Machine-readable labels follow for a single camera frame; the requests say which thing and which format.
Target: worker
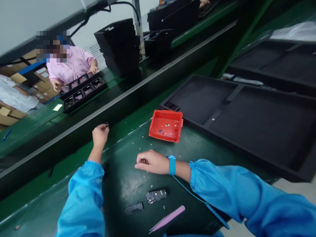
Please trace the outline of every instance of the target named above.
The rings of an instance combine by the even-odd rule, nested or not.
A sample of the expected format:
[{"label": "worker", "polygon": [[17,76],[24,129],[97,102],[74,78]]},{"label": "worker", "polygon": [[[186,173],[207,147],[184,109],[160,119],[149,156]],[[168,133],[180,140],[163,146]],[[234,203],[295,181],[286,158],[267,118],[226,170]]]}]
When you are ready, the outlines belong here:
[{"label": "worker", "polygon": [[75,46],[63,44],[65,40],[51,40],[47,69],[49,80],[56,92],[84,74],[95,75],[99,70],[95,57]]},{"label": "worker", "polygon": [[[69,182],[57,237],[105,236],[101,157],[108,133],[104,124],[92,132],[93,149]],[[135,168],[155,174],[175,173],[213,207],[240,223],[246,218],[245,225],[255,236],[316,236],[316,207],[312,203],[302,195],[270,186],[243,167],[216,166],[204,159],[171,161],[149,150],[137,155]]]},{"label": "worker", "polygon": [[3,75],[0,75],[0,101],[9,109],[18,109],[28,115],[44,106],[36,97],[22,90],[11,78]]}]

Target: blue jacket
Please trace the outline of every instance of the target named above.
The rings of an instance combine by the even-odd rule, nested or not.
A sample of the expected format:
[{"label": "blue jacket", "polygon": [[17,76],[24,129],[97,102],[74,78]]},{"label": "blue jacket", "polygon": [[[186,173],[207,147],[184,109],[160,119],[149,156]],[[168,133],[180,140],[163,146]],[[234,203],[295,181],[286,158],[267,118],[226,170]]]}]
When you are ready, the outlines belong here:
[{"label": "blue jacket", "polygon": [[[234,220],[246,218],[255,236],[316,236],[316,207],[302,195],[274,188],[240,166],[200,159],[190,168],[192,190]],[[57,237],[105,236],[103,175],[100,164],[87,161],[71,178]]]}]

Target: small red box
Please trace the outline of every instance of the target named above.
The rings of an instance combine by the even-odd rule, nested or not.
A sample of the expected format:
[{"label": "small red box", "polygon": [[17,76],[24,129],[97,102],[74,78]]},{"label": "small red box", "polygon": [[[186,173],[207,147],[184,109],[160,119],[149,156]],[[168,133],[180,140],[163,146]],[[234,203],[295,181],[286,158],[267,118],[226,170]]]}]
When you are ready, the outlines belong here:
[{"label": "small red box", "polygon": [[178,143],[182,127],[183,119],[181,112],[155,110],[149,128],[149,136]]}]

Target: blue pen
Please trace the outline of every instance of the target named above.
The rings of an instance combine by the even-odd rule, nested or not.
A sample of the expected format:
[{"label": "blue pen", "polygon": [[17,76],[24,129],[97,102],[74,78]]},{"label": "blue pen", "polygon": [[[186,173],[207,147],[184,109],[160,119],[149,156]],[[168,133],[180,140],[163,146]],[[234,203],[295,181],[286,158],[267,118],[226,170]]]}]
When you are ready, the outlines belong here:
[{"label": "blue pen", "polygon": [[7,139],[8,135],[10,134],[10,132],[11,132],[11,129],[9,129],[9,131],[7,132],[7,134],[3,137],[2,141],[4,141],[4,140]]}]

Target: pink jacket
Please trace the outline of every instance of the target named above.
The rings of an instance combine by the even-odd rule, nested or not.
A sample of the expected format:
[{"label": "pink jacket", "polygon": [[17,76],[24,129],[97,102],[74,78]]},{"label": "pink jacket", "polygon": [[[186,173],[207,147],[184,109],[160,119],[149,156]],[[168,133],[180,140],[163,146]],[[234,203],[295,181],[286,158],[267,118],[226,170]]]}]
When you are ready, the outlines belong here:
[{"label": "pink jacket", "polygon": [[50,62],[46,63],[49,80],[59,80],[68,84],[87,73],[90,70],[91,61],[96,60],[95,57],[75,46],[70,46],[67,53],[70,56],[68,62],[71,68],[65,63],[59,63],[59,59],[55,58],[50,58]]}]

